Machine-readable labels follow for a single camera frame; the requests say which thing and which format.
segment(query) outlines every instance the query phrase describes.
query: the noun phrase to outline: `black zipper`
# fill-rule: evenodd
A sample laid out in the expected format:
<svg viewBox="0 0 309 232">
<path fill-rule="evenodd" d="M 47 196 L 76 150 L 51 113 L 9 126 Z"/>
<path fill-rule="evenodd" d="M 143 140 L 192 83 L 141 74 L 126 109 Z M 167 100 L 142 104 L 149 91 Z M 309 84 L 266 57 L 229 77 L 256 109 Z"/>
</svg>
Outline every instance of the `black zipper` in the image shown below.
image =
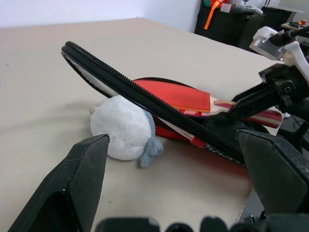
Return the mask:
<svg viewBox="0 0 309 232">
<path fill-rule="evenodd" d="M 212 131 L 210 131 L 207 128 L 201 126 L 200 124 L 198 124 L 197 122 L 195 122 L 194 120 L 189 118 L 188 116 L 182 114 L 176 108 L 172 107 L 171 105 L 169 105 L 165 101 L 161 100 L 156 95 L 152 94 L 151 92 L 147 91 L 146 89 L 142 88 L 141 86 L 135 84 L 129 78 L 127 78 L 123 74 L 119 73 L 117 70 L 113 69 L 108 64 L 106 64 L 103 61 L 99 60 L 98 58 L 96 58 L 95 56 L 93 56 L 92 54 L 90 54 L 89 52 L 87 52 L 86 50 L 84 50 L 83 48 L 78 46 L 77 44 L 75 44 L 73 42 L 66 42 L 66 45 L 70 46 L 71 48 L 73 48 L 74 50 L 78 51 L 83 56 L 87 57 L 88 59 L 90 59 L 91 61 L 96 63 L 98 66 L 103 68 L 109 74 L 113 75 L 114 77 L 118 78 L 120 81 L 125 83 L 131 89 L 137 91 L 140 94 L 143 94 L 147 98 L 151 99 L 152 101 L 156 102 L 157 104 L 161 105 L 162 107 L 168 109 L 175 117 L 181 119 L 184 123 L 186 123 L 188 125 L 192 125 L 196 130 L 199 130 L 200 133 L 205 134 L 207 136 L 207 138 L 209 138 L 210 141 L 212 141 L 212 143 L 216 144 L 217 146 L 223 146 L 225 148 L 225 150 L 229 151 L 228 153 L 235 154 L 236 157 L 243 157 L 242 151 L 241 151 L 241 149 L 239 147 L 233 145 L 229 141 L 221 138 L 220 136 L 216 135 Z M 212 151 L 214 151 L 214 152 L 216 152 L 218 154 L 221 153 L 219 149 L 217 149 L 217 148 L 214 149 L 215 146 L 210 145 L 210 144 L 206 144 L 205 148 L 209 148 L 209 146 L 212 147 L 212 149 L 213 149 Z M 233 157 L 226 156 L 226 155 L 222 155 L 222 156 L 224 156 L 224 157 L 226 157 L 228 159 L 231 159 L 231 160 L 233 160 L 233 161 L 235 161 L 237 163 L 243 164 L 243 162 L 240 161 L 242 159 L 236 159 L 236 158 L 234 158 L 235 156 L 233 156 Z"/>
</svg>

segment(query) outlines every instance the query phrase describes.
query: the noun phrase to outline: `table surface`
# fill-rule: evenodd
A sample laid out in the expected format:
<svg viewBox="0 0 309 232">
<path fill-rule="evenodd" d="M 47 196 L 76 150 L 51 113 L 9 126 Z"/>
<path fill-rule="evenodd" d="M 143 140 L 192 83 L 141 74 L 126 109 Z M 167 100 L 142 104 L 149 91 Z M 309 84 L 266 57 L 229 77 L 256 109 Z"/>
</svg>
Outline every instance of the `table surface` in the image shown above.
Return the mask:
<svg viewBox="0 0 309 232">
<path fill-rule="evenodd" d="M 287 28 L 287 29 L 292 29 L 292 30 L 300 30 L 300 29 L 302 29 L 302 28 L 292 27 L 292 26 L 289 25 L 289 23 L 283 23 L 283 24 L 281 24 L 281 27 Z"/>
<path fill-rule="evenodd" d="M 131 79 L 169 78 L 227 100 L 259 84 L 258 72 L 274 63 L 142 18 L 0 34 L 0 231 L 71 147 L 91 136 L 88 110 L 104 99 L 61 56 L 66 41 Z M 165 152 L 147 169 L 108 158 L 94 225 L 111 216 L 152 216 L 162 229 L 184 221 L 195 231 L 204 216 L 236 222 L 252 188 L 245 168 L 190 144 L 161 141 Z"/>
<path fill-rule="evenodd" d="M 295 12 L 295 13 L 304 13 L 304 11 L 300 11 L 300 10 L 296 10 L 296 9 L 291 9 L 288 7 L 284 7 L 284 6 L 265 6 L 268 8 L 273 8 L 273 9 L 279 9 L 279 10 L 284 10 L 284 11 L 291 11 L 291 12 Z"/>
</svg>

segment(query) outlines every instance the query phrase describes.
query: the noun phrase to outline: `white plush toy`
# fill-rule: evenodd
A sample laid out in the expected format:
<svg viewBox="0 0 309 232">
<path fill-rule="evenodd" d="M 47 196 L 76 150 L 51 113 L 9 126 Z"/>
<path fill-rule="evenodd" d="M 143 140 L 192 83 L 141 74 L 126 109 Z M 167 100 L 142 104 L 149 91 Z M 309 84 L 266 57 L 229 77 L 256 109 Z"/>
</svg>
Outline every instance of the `white plush toy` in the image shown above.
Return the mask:
<svg viewBox="0 0 309 232">
<path fill-rule="evenodd" d="M 107 154 L 120 160 L 140 158 L 141 167 L 147 167 L 155 156 L 163 152 L 155 137 L 155 123 L 146 112 L 118 95 L 90 109 L 90 129 L 93 136 L 109 134 Z"/>
</svg>

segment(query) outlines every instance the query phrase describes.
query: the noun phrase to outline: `white wall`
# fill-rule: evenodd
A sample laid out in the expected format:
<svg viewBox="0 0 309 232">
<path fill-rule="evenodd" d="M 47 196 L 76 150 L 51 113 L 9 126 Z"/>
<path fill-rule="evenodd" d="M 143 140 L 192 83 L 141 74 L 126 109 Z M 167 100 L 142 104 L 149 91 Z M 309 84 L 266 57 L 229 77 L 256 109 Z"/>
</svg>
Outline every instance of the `white wall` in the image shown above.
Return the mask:
<svg viewBox="0 0 309 232">
<path fill-rule="evenodd" d="M 267 0 L 269 2 L 269 6 L 277 6 L 280 0 Z M 249 0 L 246 5 L 248 6 L 256 6 L 258 8 L 262 8 L 266 3 L 266 0 Z"/>
<path fill-rule="evenodd" d="M 297 13 L 294 20 L 306 19 L 309 21 L 309 0 L 281 0 L 279 6 L 304 11 L 304 13 Z"/>
<path fill-rule="evenodd" d="M 200 0 L 0 0 L 0 27 L 145 17 L 194 31 Z"/>
</svg>

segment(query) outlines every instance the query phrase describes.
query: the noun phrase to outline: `wooden paddle handle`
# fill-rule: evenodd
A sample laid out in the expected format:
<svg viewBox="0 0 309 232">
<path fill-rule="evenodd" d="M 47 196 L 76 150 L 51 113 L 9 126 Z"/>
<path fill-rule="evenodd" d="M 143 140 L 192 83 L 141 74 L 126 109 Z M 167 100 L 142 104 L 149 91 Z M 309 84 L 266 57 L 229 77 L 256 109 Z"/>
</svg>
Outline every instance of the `wooden paddle handle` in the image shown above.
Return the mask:
<svg viewBox="0 0 309 232">
<path fill-rule="evenodd" d="M 213 104 L 223 107 L 228 111 L 233 108 L 236 103 L 233 101 L 214 101 Z M 245 120 L 272 128 L 278 128 L 282 122 L 282 114 L 273 110 L 265 110 L 256 115 L 245 118 Z"/>
</svg>

